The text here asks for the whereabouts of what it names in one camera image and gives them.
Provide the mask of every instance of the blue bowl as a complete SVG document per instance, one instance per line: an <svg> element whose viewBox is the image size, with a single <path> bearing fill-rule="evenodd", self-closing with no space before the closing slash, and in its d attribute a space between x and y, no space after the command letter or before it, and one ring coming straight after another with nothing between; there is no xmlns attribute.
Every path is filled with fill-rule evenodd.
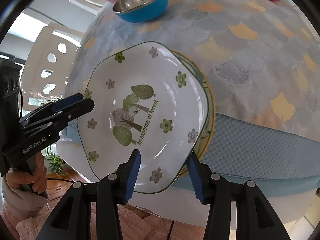
<svg viewBox="0 0 320 240"><path fill-rule="evenodd" d="M113 6L113 12L121 19L140 23L152 20L162 14L168 0L119 0Z"/></svg>

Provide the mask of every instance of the wooden cabinet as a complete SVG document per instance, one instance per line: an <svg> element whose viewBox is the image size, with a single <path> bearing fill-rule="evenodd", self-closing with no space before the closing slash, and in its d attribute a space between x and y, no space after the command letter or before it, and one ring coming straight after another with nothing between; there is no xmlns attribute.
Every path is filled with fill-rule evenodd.
<svg viewBox="0 0 320 240"><path fill-rule="evenodd" d="M76 171L70 170L68 172L64 173L58 173L58 174L49 174L47 175L48 179L67 179L71 181L81 181L86 182ZM61 180L48 180L48 187L47 192L49 195L49 207L50 209L53 208L59 200L62 198L62 196L65 194L65 192L69 189L69 187L72 185L70 182L61 181ZM48 208L45 206L42 210L42 212L48 212Z"/></svg>

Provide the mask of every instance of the tablecloth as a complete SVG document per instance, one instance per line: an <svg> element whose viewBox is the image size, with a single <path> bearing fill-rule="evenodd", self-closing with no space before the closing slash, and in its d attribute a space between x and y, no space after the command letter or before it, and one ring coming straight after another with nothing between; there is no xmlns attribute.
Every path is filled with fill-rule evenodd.
<svg viewBox="0 0 320 240"><path fill-rule="evenodd" d="M145 41L192 59L217 113L320 140L320 48L288 1L169 0L144 24L121 20L106 4L81 42L66 96L83 93L103 59Z"/></svg>

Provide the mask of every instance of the potted plant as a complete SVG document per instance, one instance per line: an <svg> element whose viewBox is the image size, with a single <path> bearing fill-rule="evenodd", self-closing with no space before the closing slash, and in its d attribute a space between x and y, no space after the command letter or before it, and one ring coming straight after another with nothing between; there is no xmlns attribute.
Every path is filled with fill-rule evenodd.
<svg viewBox="0 0 320 240"><path fill-rule="evenodd" d="M49 170L51 170L52 173L59 173L64 171L64 166L66 165L65 161L59 157L58 155L55 155L52 152L52 146L48 146L45 149L46 157L45 160L49 161L50 167Z"/></svg>

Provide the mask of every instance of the black cable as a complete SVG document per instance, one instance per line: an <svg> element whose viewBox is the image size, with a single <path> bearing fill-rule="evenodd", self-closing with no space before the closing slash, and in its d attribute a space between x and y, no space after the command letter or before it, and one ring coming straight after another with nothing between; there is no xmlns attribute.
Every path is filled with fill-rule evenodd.
<svg viewBox="0 0 320 240"><path fill-rule="evenodd" d="M171 226L170 226L170 229L169 229L169 233L168 233L168 236L167 236L167 240L170 239L170 235L171 235L171 231L172 231L172 228L173 228L173 224L174 224L174 221L172 221L172 223L171 223Z"/></svg>
<svg viewBox="0 0 320 240"><path fill-rule="evenodd" d="M67 179L53 179L53 178L48 178L48 180L61 180L61 181L70 182L70 183L81 182L81 183L83 183L83 184L90 184L89 182L72 181L72 180L67 180Z"/></svg>
<svg viewBox="0 0 320 240"><path fill-rule="evenodd" d="M21 97L21 104L20 104L20 118L22 118L22 107L23 107L23 95L21 89L19 90L20 97Z"/></svg>
<svg viewBox="0 0 320 240"><path fill-rule="evenodd" d="M38 11L38 10L36 10L36 9L34 9L34 8L32 8L32 7L30 7L30 6L28 6L28 7L27 7L27 9L30 9L30 10L32 10L32 11L34 11L34 12L38 13L38 14L41 14L42 16L47 17L48 19L50 19L50 20L52 20L52 21L56 22L57 24L60 24L60 25L62 25L62 26L64 26L64 27L66 27L66 26L65 26L64 24L62 24L61 22L58 22L57 20L55 20L55 19L51 18L50 16L48 16L48 15L44 14L43 12L40 12L40 11Z"/></svg>

